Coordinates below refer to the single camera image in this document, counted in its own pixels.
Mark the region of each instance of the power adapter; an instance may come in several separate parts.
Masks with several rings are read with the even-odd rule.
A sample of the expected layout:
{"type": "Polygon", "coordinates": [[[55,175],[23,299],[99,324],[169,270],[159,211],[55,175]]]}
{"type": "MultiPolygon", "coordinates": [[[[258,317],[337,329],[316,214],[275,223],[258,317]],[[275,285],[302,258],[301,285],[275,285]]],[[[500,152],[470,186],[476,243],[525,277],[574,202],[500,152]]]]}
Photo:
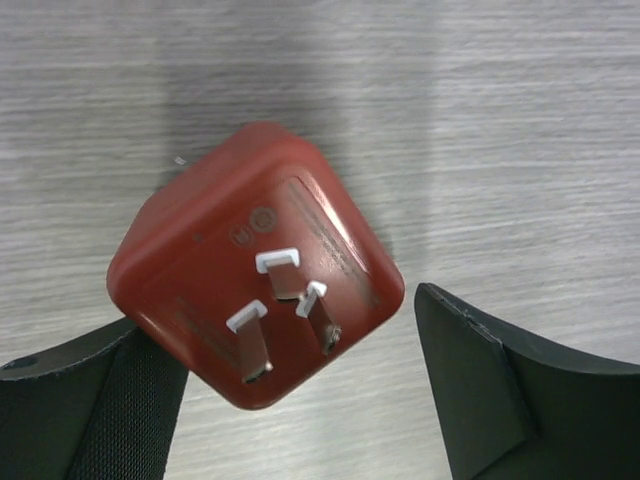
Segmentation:
{"type": "Polygon", "coordinates": [[[245,126],[150,197],[113,302],[243,409],[265,408],[389,319],[397,267],[321,152],[245,126]]]}

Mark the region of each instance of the red power adapter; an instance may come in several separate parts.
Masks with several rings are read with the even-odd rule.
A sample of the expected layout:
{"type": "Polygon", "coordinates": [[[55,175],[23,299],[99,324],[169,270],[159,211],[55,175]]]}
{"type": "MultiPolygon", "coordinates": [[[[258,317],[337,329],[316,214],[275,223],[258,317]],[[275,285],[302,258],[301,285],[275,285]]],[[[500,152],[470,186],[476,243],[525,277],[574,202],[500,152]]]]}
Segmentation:
{"type": "Polygon", "coordinates": [[[400,307],[404,283],[317,148],[250,124],[142,206],[114,303],[237,407],[267,407],[400,307]]]}

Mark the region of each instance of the metal prong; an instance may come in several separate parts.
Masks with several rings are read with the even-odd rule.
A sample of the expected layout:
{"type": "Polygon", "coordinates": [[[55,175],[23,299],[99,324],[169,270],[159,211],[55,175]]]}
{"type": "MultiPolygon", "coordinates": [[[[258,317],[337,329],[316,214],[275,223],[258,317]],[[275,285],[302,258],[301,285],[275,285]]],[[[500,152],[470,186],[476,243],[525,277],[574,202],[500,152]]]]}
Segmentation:
{"type": "Polygon", "coordinates": [[[240,350],[240,368],[242,381],[252,383],[265,373],[273,370],[269,361],[269,352],[262,335],[260,315],[257,311],[249,312],[250,318],[246,318],[238,327],[238,343],[240,350]]]}
{"type": "Polygon", "coordinates": [[[320,298],[311,307],[308,318],[313,333],[322,348],[322,353],[329,355],[342,336],[342,328],[333,323],[320,298]]]}
{"type": "Polygon", "coordinates": [[[266,262],[271,288],[278,300],[295,300],[304,294],[306,285],[298,268],[291,262],[266,262]]]}
{"type": "Polygon", "coordinates": [[[297,313],[309,320],[322,353],[329,355],[340,340],[342,328],[334,323],[322,301],[321,292],[313,283],[307,290],[307,296],[298,305],[297,313]]]}

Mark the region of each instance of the flat metal pin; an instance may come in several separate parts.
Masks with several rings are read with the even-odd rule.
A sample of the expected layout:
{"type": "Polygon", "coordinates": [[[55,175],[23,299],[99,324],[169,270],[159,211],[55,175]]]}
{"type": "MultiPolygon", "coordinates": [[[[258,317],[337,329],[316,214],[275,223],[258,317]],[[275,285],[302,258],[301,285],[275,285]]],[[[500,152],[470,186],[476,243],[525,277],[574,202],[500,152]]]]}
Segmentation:
{"type": "Polygon", "coordinates": [[[300,252],[297,248],[283,248],[256,255],[256,270],[267,274],[278,300],[295,300],[304,295],[306,281],[300,275],[300,252]]]}
{"type": "Polygon", "coordinates": [[[333,322],[320,298],[311,307],[308,318],[322,353],[329,355],[342,336],[342,328],[333,322]]]}
{"type": "Polygon", "coordinates": [[[295,300],[305,293],[306,282],[293,263],[273,260],[265,265],[271,288],[278,300],[295,300]]]}
{"type": "Polygon", "coordinates": [[[238,337],[240,374],[244,383],[255,382],[273,370],[262,334],[262,318],[266,314],[267,307],[256,299],[227,320],[227,327],[238,337]]]}
{"type": "Polygon", "coordinates": [[[329,355],[342,336],[342,328],[331,318],[322,296],[326,285],[311,282],[307,295],[301,298],[296,313],[309,320],[313,334],[324,355],[329,355]]]}
{"type": "Polygon", "coordinates": [[[253,383],[273,370],[269,351],[262,335],[260,316],[255,312],[238,328],[242,381],[253,383]]]}

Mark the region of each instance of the gray wood surface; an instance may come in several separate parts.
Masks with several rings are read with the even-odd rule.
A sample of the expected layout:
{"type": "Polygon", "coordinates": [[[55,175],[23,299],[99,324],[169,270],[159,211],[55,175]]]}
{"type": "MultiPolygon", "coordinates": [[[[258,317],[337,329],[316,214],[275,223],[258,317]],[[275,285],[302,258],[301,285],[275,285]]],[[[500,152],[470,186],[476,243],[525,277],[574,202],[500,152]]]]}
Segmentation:
{"type": "Polygon", "coordinates": [[[420,281],[640,362],[638,3],[390,3],[0,0],[0,363],[114,320],[137,208],[255,119],[321,146],[409,299],[272,409],[191,378],[168,479],[450,478],[420,281]]]}

